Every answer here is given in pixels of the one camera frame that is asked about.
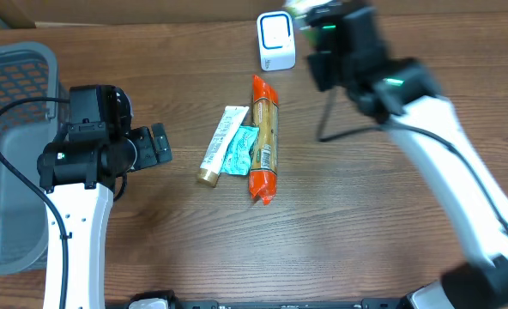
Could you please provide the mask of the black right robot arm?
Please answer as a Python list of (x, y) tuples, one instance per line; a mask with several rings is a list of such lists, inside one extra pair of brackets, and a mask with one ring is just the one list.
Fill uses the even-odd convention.
[(448, 215), (466, 258), (437, 281), (407, 294), (401, 308), (508, 305), (508, 197), (467, 138), (452, 102), (415, 58), (392, 58), (363, 1), (308, 7), (308, 57), (320, 91), (346, 90), (419, 169)]

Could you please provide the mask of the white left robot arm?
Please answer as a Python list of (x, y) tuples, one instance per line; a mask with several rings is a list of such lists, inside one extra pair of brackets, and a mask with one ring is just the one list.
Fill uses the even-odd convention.
[(162, 124), (132, 128), (126, 93), (112, 85), (70, 90), (68, 133), (39, 156), (50, 199), (45, 308), (105, 305), (105, 247), (119, 177), (172, 160)]

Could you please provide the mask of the teal snack packet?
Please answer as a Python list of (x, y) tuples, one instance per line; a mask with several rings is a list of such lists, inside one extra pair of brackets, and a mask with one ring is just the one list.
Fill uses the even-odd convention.
[(245, 176), (251, 169), (251, 150), (259, 129), (241, 125), (227, 147), (221, 173)]

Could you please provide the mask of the green tea drink pouch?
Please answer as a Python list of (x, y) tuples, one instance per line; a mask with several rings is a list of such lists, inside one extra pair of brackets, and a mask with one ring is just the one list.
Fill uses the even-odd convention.
[(332, 0), (286, 0), (283, 8), (293, 18), (293, 24), (311, 45), (316, 44), (316, 31), (308, 24), (308, 13), (315, 8), (326, 6)]

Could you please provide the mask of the orange biscuit pack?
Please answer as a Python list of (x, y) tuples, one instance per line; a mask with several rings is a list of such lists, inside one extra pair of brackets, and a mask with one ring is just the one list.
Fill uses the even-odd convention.
[(258, 128), (251, 150), (249, 192), (254, 200), (269, 205), (277, 192), (278, 93), (261, 77), (252, 77), (251, 123)]

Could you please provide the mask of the white tube with gold cap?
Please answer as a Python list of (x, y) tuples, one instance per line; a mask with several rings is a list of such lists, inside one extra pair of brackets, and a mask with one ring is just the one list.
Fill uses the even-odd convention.
[(215, 187), (223, 165), (227, 148), (241, 126), (248, 106), (227, 106), (212, 136), (199, 168), (197, 181)]

